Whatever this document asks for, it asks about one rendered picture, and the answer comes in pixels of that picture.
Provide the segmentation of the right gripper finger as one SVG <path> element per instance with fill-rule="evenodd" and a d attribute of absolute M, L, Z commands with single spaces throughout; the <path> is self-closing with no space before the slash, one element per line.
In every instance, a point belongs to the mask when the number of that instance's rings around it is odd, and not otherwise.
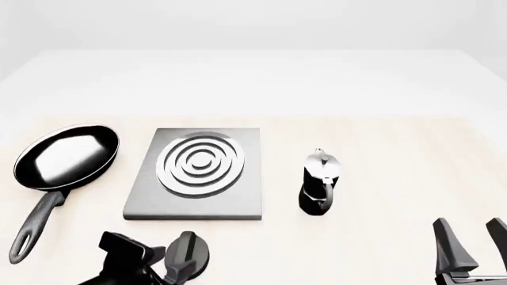
<path fill-rule="evenodd" d="M 486 228 L 502 259 L 507 259 L 507 225 L 500 218 L 492 218 Z"/>
<path fill-rule="evenodd" d="M 448 221 L 445 218 L 435 220 L 433 232 L 436 241 L 436 276 L 470 277 L 469 272 L 478 268 L 478 263 L 460 243 Z"/>

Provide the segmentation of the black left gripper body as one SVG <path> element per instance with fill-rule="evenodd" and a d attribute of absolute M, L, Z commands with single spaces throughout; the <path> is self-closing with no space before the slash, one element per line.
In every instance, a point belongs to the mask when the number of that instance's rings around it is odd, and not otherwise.
<path fill-rule="evenodd" d="M 158 263 L 160 260 L 163 260 L 166 255 L 166 247 L 165 246 L 155 246 L 145 248 L 145 265 L 143 266 L 143 273 L 145 279 L 155 279 L 158 277 L 156 272 L 152 270 L 151 266 Z"/>

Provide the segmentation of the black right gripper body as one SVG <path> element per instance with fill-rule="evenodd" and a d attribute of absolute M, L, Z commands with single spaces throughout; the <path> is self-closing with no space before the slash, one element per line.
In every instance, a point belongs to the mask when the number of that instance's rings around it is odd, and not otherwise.
<path fill-rule="evenodd" d="M 436 285 L 507 285 L 507 275 L 470 275 L 475 268 L 437 268 Z"/>

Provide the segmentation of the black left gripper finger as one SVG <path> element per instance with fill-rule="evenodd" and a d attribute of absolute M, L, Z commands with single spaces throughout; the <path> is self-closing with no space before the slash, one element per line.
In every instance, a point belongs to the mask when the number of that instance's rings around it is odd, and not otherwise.
<path fill-rule="evenodd" d="M 165 284 L 184 284 L 196 269 L 196 261 L 187 260 L 184 263 L 166 265 L 166 274 L 163 277 Z"/>

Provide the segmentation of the round black stove knob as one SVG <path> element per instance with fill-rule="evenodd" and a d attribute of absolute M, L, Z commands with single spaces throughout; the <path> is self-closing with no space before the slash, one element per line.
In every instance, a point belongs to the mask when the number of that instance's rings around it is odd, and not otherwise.
<path fill-rule="evenodd" d="M 166 267 L 166 265 L 184 263 L 187 260 L 196 261 L 196 269 L 188 281 L 201 275 L 210 261 L 208 244 L 191 231 L 182 232 L 180 237 L 171 242 L 166 250 L 164 265 Z"/>

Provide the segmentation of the flat stove plate with rings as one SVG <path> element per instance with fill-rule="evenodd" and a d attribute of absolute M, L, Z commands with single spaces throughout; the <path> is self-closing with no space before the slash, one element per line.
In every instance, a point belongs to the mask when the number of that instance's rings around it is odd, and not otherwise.
<path fill-rule="evenodd" d="M 259 128 L 157 129 L 123 216 L 127 220 L 261 220 Z"/>

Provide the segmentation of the black frying pan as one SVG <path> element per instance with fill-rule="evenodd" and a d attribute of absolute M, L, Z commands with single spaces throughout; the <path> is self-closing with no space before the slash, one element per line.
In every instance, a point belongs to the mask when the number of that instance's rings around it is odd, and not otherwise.
<path fill-rule="evenodd" d="M 112 128 L 84 123 L 50 132 L 21 152 L 13 166 L 15 180 L 44 195 L 14 238 L 11 264 L 21 263 L 31 253 L 53 209 L 63 206 L 72 190 L 105 173 L 119 149 L 120 139 Z"/>

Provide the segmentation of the black and silver moka pot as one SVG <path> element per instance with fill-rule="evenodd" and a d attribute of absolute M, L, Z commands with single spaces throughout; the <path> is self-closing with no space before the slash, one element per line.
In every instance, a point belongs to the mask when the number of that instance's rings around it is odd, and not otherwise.
<path fill-rule="evenodd" d="M 334 201 L 334 188 L 341 176 L 341 163 L 323 149 L 315 149 L 303 166 L 299 208 L 308 215 L 327 213 Z"/>

